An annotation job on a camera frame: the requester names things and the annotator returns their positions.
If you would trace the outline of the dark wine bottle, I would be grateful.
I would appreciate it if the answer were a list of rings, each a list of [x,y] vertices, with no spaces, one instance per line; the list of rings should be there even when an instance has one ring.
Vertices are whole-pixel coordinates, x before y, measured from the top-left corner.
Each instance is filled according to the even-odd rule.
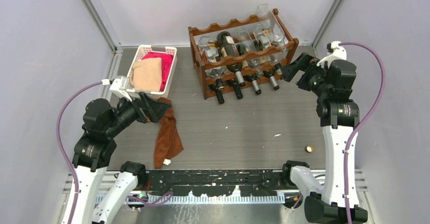
[[[247,52],[246,46],[243,43],[238,43],[236,45],[236,48],[237,48],[238,53],[239,53],[240,56],[244,55]],[[256,95],[260,95],[262,93],[262,91],[261,91],[261,89],[259,87],[258,81],[257,81],[258,77],[257,77],[256,73],[248,74],[248,75],[243,76],[243,77],[244,77],[244,79],[247,82],[250,82],[252,84],[252,88],[253,88],[254,93]]]

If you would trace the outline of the dark bottle white label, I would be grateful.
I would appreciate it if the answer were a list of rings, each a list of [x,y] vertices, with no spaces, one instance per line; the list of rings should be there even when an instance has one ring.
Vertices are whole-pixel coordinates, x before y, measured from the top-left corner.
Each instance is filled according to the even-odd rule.
[[[243,98],[243,93],[241,92],[240,85],[236,79],[228,80],[227,83],[231,86],[235,92],[237,99]]]

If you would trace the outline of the clear bottle brown label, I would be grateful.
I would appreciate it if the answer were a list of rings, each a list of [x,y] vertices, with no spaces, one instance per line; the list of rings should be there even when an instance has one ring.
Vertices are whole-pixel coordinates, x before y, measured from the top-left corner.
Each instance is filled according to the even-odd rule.
[[[215,43],[213,39],[210,36],[201,36],[198,41],[198,47],[200,50],[200,54],[206,55],[207,60],[210,63],[218,62],[220,59],[218,50],[215,46]],[[208,77],[214,78],[214,79],[220,79],[223,75],[226,67],[225,66],[219,66],[215,68],[211,68],[205,71],[206,75]]]

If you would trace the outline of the green bottle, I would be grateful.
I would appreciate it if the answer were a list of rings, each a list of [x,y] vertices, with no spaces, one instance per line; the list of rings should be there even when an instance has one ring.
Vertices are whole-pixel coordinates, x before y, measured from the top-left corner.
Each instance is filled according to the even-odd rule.
[[[222,31],[217,35],[217,41],[221,48],[221,54],[223,57],[232,56],[239,57],[240,54],[235,46],[235,42],[231,34],[227,31]],[[245,80],[241,73],[242,71],[242,62],[237,62],[234,64],[227,65],[227,69],[229,72],[235,74],[237,82],[240,87],[245,86]]]

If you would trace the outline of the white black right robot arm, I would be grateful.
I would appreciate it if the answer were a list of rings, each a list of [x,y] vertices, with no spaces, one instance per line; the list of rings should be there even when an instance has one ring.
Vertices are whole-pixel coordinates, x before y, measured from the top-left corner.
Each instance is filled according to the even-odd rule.
[[[310,223],[366,223],[368,213],[359,206],[354,179],[356,137],[352,133],[360,122],[360,110],[350,95],[356,66],[339,58],[320,62],[302,53],[282,68],[283,78],[290,82],[299,71],[303,75],[297,86],[317,96],[316,112],[326,149],[325,181],[320,183],[307,163],[287,161],[282,184],[299,189],[304,215]]]

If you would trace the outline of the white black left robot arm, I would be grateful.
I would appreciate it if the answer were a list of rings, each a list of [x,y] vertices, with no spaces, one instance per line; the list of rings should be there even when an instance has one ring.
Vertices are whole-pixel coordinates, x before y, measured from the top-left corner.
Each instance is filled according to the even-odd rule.
[[[148,183],[146,167],[127,161],[121,166],[118,179],[102,201],[97,204],[99,187],[117,147],[114,138],[133,122],[157,123],[171,104],[140,93],[138,98],[121,98],[116,107],[106,99],[95,99],[83,115],[84,133],[74,147],[71,161],[73,194],[68,199],[63,223],[111,223],[120,207],[134,190]]]

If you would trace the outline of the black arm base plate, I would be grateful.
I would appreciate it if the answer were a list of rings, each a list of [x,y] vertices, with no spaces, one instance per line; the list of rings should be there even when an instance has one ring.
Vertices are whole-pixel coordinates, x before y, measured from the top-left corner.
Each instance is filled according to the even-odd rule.
[[[160,196],[173,192],[176,197],[227,197],[239,190],[241,197],[275,196],[281,191],[297,191],[280,169],[239,170],[150,170],[136,191]]]

